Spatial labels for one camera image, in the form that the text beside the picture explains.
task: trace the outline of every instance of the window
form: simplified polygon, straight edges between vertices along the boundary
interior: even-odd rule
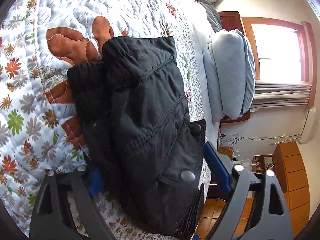
[[[242,20],[254,55],[256,79],[273,83],[309,81],[303,25],[258,17]]]

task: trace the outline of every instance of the snap button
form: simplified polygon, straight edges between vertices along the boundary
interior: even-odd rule
[[[180,176],[186,182],[191,182],[196,179],[196,176],[192,171],[183,171],[181,172]]]
[[[190,133],[192,136],[199,136],[201,133],[201,125],[199,124],[193,124],[190,126]]]

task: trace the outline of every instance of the wooden window frame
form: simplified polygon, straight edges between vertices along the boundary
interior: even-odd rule
[[[308,106],[311,107],[315,101],[316,83],[317,83],[317,58],[316,42],[312,26],[308,22],[301,24],[292,23],[284,20],[263,18],[263,17],[241,17],[244,26],[245,35],[247,36],[254,57],[256,68],[256,80],[260,79],[260,64],[258,58],[257,45],[252,29],[252,24],[276,25],[291,28],[298,33],[301,53],[301,81],[308,82],[312,85]]]

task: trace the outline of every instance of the window pane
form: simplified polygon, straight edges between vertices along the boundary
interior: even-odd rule
[[[292,60],[260,59],[260,79],[275,83],[299,83],[301,62]]]
[[[300,60],[299,38],[293,29],[252,24],[259,58]]]

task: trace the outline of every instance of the cable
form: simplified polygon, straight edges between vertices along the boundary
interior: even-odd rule
[[[239,141],[241,141],[242,139],[249,139],[249,140],[252,140],[252,141],[263,141],[263,140],[273,140],[273,139],[278,139],[278,138],[290,138],[290,137],[293,137],[293,136],[297,136],[298,137],[298,134],[296,135],[291,135],[291,136],[277,136],[277,137],[247,137],[247,136],[244,136],[244,137],[235,137],[235,138],[231,138],[229,139],[226,143],[230,143],[231,146],[237,144]],[[292,138],[292,139],[289,139],[289,140],[285,140],[285,141],[290,141],[290,140],[296,140],[297,138]]]

